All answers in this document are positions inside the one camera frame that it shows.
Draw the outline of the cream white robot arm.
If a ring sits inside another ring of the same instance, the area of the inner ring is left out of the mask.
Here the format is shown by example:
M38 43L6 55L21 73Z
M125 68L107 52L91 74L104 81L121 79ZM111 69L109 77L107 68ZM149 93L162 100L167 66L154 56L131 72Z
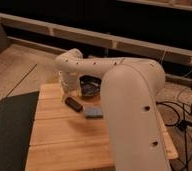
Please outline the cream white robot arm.
M133 57L85 59L77 49L56 58L64 91L79 77L101 79L101 109L116 171L171 171L155 96L165 85L162 66Z

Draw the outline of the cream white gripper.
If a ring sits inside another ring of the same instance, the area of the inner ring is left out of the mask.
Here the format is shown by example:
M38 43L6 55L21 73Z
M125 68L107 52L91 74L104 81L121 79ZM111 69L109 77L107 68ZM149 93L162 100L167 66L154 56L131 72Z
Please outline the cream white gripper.
M80 93L80 80L76 73L69 73L65 71L59 71L59 83L62 89L67 94L79 94Z

